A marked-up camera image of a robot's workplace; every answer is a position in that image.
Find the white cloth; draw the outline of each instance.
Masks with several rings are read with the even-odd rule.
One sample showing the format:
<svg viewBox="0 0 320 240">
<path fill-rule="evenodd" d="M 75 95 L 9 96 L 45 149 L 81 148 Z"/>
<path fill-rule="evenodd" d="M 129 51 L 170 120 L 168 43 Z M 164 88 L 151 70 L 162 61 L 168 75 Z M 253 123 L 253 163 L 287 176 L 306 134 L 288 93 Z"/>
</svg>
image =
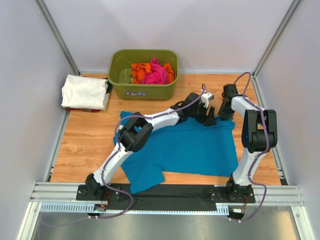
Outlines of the white cloth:
<svg viewBox="0 0 320 240">
<path fill-rule="evenodd" d="M 68 75 L 62 88 L 64 108 L 106 109 L 106 79 Z"/>
</svg>

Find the magenta fabric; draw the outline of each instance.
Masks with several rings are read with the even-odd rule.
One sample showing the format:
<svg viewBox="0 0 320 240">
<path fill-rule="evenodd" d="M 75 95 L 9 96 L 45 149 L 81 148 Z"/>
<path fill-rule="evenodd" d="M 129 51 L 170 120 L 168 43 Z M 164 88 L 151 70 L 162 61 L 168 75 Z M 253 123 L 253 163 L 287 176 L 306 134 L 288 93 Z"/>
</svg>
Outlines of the magenta fabric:
<svg viewBox="0 0 320 240">
<path fill-rule="evenodd" d="M 156 57 L 151 60 L 151 71 L 147 72 L 141 80 L 141 84 L 168 84 L 169 77 L 163 66 L 159 65 Z"/>
</svg>

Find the olive green container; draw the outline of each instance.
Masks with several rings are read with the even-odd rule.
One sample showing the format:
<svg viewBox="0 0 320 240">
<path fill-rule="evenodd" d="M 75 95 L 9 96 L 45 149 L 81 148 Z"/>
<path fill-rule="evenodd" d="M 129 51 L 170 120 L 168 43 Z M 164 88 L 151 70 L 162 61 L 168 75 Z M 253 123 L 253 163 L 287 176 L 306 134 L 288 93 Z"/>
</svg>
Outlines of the olive green container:
<svg viewBox="0 0 320 240">
<path fill-rule="evenodd" d="M 160 65 L 169 63 L 174 71 L 174 82 L 170 84 L 133 84 L 131 64 L 150 63 L 156 57 Z M 170 50 L 123 49 L 111 59 L 108 80 L 121 99 L 168 100 L 175 91 L 179 77 L 177 55 Z"/>
</svg>

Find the logo on bin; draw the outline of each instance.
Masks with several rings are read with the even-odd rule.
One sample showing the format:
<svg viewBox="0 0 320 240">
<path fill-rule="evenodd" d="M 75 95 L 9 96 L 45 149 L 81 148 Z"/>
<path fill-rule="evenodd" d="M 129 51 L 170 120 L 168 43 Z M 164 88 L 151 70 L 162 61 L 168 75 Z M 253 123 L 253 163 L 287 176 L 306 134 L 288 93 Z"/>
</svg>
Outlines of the logo on bin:
<svg viewBox="0 0 320 240">
<path fill-rule="evenodd" d="M 133 91 L 125 91 L 125 95 L 127 96 L 147 96 L 146 92 L 133 92 Z"/>
</svg>

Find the wood surface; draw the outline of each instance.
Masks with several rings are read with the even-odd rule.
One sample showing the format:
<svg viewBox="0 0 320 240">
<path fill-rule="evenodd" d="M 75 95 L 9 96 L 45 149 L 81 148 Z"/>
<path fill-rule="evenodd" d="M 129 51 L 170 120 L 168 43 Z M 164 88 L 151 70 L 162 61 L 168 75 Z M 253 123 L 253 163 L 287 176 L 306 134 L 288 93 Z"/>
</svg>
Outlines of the wood surface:
<svg viewBox="0 0 320 240">
<path fill-rule="evenodd" d="M 91 78 L 105 78 L 106 74 L 83 74 Z M 113 89 L 105 110 L 100 112 L 72 111 L 70 113 L 61 147 L 54 166 L 51 182 L 83 183 L 88 174 L 93 173 L 105 161 L 114 148 L 114 128 L 120 119 L 121 111 L 141 112 L 154 114 L 166 110 L 178 101 L 183 101 L 191 92 L 200 93 L 204 83 L 208 92 L 215 95 L 211 101 L 217 115 L 221 103 L 223 86 L 233 83 L 238 74 L 181 74 L 176 84 L 174 95 L 170 100 L 123 100 Z M 239 92 L 243 91 L 248 77 L 243 76 L 237 84 Z M 246 95 L 257 102 L 252 84 L 249 85 Z M 233 137 L 236 146 L 237 158 L 240 161 L 243 146 L 241 133 L 243 118 L 234 114 L 235 129 Z M 228 177 L 207 176 L 177 172 L 163 172 L 164 184 L 225 184 Z M 276 164 L 272 153 L 261 161 L 254 181 L 266 185 L 280 185 Z M 129 183 L 122 168 L 114 174 L 112 183 Z"/>
</svg>

